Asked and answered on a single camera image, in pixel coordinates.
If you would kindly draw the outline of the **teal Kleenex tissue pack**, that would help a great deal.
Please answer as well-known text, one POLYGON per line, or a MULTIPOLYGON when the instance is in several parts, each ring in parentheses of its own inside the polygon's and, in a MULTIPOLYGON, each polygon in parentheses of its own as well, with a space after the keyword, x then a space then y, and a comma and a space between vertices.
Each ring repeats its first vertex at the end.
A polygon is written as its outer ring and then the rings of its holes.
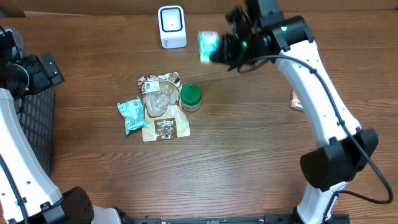
POLYGON ((211 56, 219 46, 219 35, 216 31, 199 31, 199 62, 203 64, 211 63, 211 56))

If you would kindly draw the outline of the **clear snack bag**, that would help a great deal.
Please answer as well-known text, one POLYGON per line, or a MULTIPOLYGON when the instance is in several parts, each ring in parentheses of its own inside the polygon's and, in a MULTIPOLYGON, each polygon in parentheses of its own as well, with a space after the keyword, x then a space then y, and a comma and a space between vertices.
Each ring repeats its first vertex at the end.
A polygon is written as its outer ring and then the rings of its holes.
POLYGON ((144 142, 182 138, 190 135, 190 125, 181 106, 182 81, 177 72, 148 75, 137 81, 144 104, 144 142))

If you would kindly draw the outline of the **orange Kleenex tissue pack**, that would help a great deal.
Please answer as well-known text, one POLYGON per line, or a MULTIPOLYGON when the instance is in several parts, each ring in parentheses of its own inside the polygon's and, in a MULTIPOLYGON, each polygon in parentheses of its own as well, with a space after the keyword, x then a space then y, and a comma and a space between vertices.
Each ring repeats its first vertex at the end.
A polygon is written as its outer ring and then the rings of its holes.
POLYGON ((294 90, 292 91, 290 98, 290 107, 296 110, 303 111, 303 106, 301 105, 300 100, 294 90))

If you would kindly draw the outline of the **green lid jar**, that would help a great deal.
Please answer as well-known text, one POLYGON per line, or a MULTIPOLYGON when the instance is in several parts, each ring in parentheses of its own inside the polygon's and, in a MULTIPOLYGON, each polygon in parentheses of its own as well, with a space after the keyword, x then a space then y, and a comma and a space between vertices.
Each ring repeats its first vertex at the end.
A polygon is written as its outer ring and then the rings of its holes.
POLYGON ((198 111, 201 107, 201 90, 195 84, 187 84, 182 87, 180 92, 182 108, 185 111, 198 111))

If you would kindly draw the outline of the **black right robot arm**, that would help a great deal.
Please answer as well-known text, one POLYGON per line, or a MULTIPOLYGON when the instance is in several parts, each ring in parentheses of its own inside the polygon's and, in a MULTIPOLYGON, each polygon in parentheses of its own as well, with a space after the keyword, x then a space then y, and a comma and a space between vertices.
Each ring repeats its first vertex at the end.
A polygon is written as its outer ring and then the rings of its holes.
POLYGON ((290 215, 266 215, 266 223, 348 223, 333 215, 336 197, 366 166, 378 144, 363 130, 335 90, 314 35, 301 16, 285 18, 275 1, 246 1, 225 16, 231 33, 221 36, 211 61, 255 69, 271 61, 288 79, 309 120, 316 149, 300 159, 307 186, 290 215))

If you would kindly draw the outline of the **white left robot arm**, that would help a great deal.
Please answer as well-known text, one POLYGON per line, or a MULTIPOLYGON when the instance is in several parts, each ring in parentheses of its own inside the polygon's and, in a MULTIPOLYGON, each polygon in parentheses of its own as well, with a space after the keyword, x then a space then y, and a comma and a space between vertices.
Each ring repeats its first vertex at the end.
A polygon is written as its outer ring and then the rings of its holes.
POLYGON ((52 56, 25 55, 17 32, 1 29, 1 205, 8 223, 131 223, 118 208, 91 203, 81 187, 64 193, 39 164, 17 115, 14 102, 64 82, 52 56))

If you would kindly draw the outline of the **teal snack packet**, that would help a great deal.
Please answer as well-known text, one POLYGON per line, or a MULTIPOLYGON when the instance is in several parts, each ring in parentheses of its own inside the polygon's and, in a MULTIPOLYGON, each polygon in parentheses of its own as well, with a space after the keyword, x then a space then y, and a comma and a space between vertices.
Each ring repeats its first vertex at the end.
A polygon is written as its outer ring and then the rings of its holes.
POLYGON ((140 128, 149 126, 145 121, 144 106, 139 97, 124 103, 117 103, 117 108, 121 116, 124 118, 126 135, 131 131, 136 131, 140 128))

